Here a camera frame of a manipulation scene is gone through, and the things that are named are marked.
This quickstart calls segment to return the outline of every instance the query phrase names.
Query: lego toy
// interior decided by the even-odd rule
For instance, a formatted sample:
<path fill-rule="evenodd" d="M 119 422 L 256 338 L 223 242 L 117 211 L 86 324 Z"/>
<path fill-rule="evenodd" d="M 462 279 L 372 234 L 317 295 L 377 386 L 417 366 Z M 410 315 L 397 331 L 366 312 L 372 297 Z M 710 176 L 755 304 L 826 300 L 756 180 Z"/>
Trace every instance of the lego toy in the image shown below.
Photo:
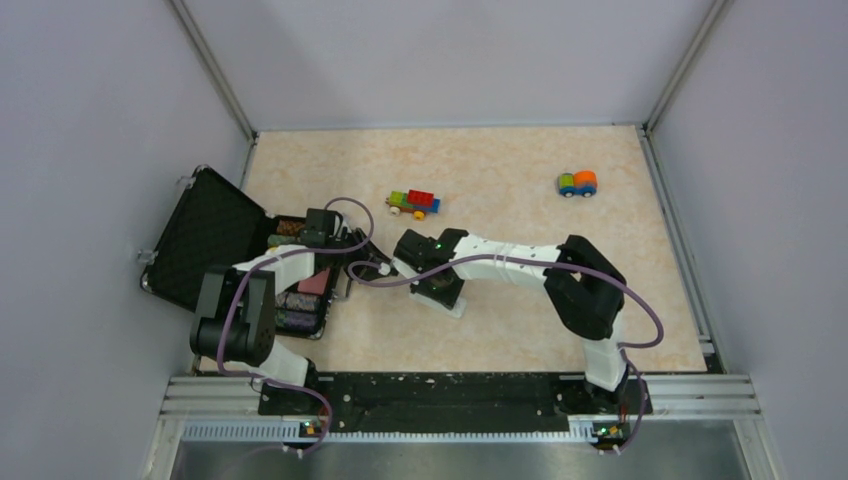
<path fill-rule="evenodd" d="M 584 170 L 575 174 L 563 173 L 557 182 L 560 195 L 573 197 L 583 195 L 588 198 L 598 193 L 598 178 L 595 172 Z"/>
<path fill-rule="evenodd" d="M 408 193 L 393 191 L 386 198 L 389 213 L 393 216 L 396 217 L 400 215 L 400 212 L 406 212 L 411 213 L 412 218 L 416 220 L 424 220 L 428 213 L 439 213 L 440 204 L 441 201 L 434 198 L 432 193 L 418 190 L 410 190 Z"/>

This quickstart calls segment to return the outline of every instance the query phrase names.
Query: green lego brick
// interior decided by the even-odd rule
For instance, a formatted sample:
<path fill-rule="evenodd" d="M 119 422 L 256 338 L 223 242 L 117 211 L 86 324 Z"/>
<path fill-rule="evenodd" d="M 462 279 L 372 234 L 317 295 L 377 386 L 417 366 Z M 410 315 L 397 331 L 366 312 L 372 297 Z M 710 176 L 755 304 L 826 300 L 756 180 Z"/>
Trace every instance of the green lego brick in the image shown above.
<path fill-rule="evenodd" d="M 392 192 L 389 195 L 389 205 L 400 206 L 406 200 L 406 194 L 403 192 Z"/>

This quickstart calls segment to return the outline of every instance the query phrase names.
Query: white wall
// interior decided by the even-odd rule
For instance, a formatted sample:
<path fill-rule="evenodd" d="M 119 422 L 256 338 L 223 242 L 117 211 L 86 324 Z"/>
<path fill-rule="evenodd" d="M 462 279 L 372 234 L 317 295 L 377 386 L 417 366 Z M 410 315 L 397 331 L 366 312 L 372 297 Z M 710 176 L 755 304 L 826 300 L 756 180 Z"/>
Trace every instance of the white wall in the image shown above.
<path fill-rule="evenodd" d="M 844 478 L 848 3 L 736 2 L 657 132 L 789 478 Z"/>
<path fill-rule="evenodd" d="M 246 142 L 162 0 L 5 1 L 0 72 L 0 477 L 134 478 L 191 321 L 134 255 Z"/>
<path fill-rule="evenodd" d="M 710 0 L 187 0 L 253 126 L 644 121 Z"/>

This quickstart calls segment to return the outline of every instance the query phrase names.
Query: red lego brick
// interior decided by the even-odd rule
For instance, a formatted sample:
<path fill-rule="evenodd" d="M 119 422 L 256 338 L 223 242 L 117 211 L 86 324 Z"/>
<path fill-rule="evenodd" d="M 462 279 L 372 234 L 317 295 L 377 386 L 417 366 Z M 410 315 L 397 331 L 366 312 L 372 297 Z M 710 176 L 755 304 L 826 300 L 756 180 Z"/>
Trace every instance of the red lego brick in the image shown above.
<path fill-rule="evenodd" d="M 418 190 L 410 190 L 409 193 L 406 195 L 406 201 L 411 203 L 412 205 L 432 207 L 433 194 L 429 192 L 421 192 Z"/>

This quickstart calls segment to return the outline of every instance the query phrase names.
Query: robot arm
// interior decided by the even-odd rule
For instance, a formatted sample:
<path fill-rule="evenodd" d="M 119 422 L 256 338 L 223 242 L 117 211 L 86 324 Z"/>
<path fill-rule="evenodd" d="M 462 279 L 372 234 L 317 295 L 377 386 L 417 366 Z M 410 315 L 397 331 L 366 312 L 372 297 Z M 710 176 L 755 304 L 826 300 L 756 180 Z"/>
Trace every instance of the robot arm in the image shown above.
<path fill-rule="evenodd" d="M 452 260 L 491 256 L 491 260 L 462 263 L 420 279 L 410 285 L 410 296 L 459 318 L 466 306 L 460 293 L 467 280 L 497 280 L 546 293 L 563 325 L 582 340 L 587 382 L 616 392 L 626 380 L 627 366 L 619 353 L 615 329 L 615 318 L 624 306 L 624 296 L 618 288 L 588 275 L 577 279 L 562 269 L 505 260 L 569 263 L 599 270 L 626 283 L 621 273 L 585 238 L 571 235 L 562 245 L 527 246 L 494 242 L 465 230 L 447 229 L 438 239 L 407 230 L 394 255 L 392 266 L 406 278 Z"/>
<path fill-rule="evenodd" d="M 192 352 L 211 358 L 217 356 L 224 322 L 236 289 L 245 274 L 257 264 L 307 248 L 326 251 L 352 247 L 362 243 L 365 237 L 361 229 L 351 230 L 338 212 L 309 209 L 298 244 L 268 249 L 248 262 L 210 267 L 204 274 L 195 309 L 189 342 Z M 275 298 L 316 272 L 328 267 L 344 267 L 357 260 L 384 265 L 379 271 L 364 269 L 357 272 L 370 279 L 392 273 L 388 265 L 390 259 L 369 242 L 363 248 L 346 254 L 305 252 L 287 256 L 251 274 L 230 326 L 224 361 L 235 362 L 251 372 L 284 383 L 302 386 L 311 362 L 275 341 Z"/>

